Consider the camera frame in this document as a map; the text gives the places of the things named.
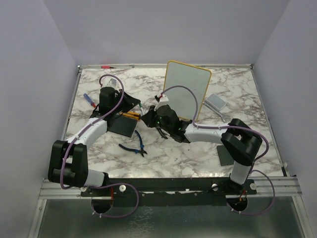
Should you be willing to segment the yellow framed whiteboard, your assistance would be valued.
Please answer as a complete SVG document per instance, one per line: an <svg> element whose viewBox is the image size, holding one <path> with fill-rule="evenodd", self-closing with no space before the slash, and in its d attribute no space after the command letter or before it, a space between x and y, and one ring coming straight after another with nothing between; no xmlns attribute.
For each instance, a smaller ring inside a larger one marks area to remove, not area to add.
<svg viewBox="0 0 317 238"><path fill-rule="evenodd" d="M163 89L168 105L181 119L198 120L210 84L209 69L170 60L166 66Z"/></svg>

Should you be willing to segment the white whiteboard marker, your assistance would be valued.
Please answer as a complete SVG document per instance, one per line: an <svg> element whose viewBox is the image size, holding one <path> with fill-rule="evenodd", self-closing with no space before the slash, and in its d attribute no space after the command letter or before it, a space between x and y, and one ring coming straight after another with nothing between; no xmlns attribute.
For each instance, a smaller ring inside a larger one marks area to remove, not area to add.
<svg viewBox="0 0 317 238"><path fill-rule="evenodd" d="M144 115L144 110L143 110L143 106L142 106L141 102L138 105L139 105L139 108L141 110L141 114Z"/></svg>

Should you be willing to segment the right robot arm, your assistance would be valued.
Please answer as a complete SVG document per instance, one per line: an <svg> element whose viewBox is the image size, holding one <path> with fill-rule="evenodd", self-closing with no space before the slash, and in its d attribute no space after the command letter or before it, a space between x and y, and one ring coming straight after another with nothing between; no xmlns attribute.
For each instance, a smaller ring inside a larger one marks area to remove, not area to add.
<svg viewBox="0 0 317 238"><path fill-rule="evenodd" d="M238 194L245 189L245 181L260 149L263 139L256 131L250 129L239 119L233 119L224 125L194 124L191 120L179 119L169 105L149 111L141 116L141 120L149 128L160 128L176 142L193 143L208 142L223 145L234 160L228 190Z"/></svg>

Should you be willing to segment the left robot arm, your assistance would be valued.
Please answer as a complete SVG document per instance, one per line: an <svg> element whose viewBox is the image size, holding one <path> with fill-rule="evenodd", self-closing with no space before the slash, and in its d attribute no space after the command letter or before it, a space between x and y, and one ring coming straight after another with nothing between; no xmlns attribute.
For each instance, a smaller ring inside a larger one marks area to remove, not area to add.
<svg viewBox="0 0 317 238"><path fill-rule="evenodd" d="M99 103L86 125L67 140L57 140L52 146L48 180L59 183L63 189L92 187L97 195L109 191L108 174L90 170L88 150L108 131L118 113L127 113L140 104L140 100L112 87L103 87Z"/></svg>

